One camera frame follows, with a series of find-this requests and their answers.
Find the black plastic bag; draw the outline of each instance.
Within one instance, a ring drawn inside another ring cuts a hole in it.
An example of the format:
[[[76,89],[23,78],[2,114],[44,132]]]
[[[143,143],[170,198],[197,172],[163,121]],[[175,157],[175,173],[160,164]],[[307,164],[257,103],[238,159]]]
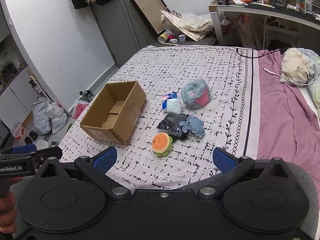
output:
[[[169,134],[174,140],[185,140],[188,132],[183,132],[179,123],[186,121],[188,116],[188,114],[167,114],[157,128]]]

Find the white and black patterned fabric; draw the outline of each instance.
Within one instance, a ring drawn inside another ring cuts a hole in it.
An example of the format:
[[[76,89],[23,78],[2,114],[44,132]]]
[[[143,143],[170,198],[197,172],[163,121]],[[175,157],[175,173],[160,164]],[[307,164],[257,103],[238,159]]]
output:
[[[248,57],[257,51],[239,48]],[[173,143],[165,157],[153,154],[151,141],[165,117],[162,95],[177,91],[189,81],[204,78],[212,100],[201,109],[186,109],[185,114],[204,122],[205,135],[192,134]],[[215,175],[212,151],[222,147],[240,157],[256,158],[260,125],[260,83],[257,59],[240,57],[234,47],[174,46],[142,49],[110,82],[137,80],[147,95],[147,104],[128,146],[90,138],[79,126],[84,111],[66,134],[60,147],[63,162],[81,155],[93,156],[108,146],[117,149],[118,159],[107,175],[123,186],[175,189]]]

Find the white bottle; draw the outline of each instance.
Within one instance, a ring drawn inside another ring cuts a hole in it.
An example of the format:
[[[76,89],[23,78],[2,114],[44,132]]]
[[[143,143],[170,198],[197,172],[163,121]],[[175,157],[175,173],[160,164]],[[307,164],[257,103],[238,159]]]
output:
[[[296,10],[297,10],[297,12],[300,11],[300,4],[299,4],[298,0],[296,0]]]

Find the human hand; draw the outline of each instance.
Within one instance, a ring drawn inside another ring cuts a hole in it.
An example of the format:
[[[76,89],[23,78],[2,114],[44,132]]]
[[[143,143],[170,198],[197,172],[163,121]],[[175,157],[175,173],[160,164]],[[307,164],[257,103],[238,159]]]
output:
[[[11,185],[23,178],[11,178]],[[4,197],[0,199],[0,231],[4,234],[13,234],[17,229],[17,223],[15,219],[17,217],[17,211],[15,210],[16,197],[11,191]]]

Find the blue plush toy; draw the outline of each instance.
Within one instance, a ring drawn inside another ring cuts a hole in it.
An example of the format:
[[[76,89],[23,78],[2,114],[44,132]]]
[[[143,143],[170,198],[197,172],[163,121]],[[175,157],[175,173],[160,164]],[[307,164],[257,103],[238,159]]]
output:
[[[199,109],[211,100],[210,89],[204,79],[197,79],[181,89],[181,99],[187,107]]]
[[[205,134],[203,122],[195,116],[189,116],[186,122],[180,122],[179,125],[183,132],[190,131],[198,137],[202,137]]]

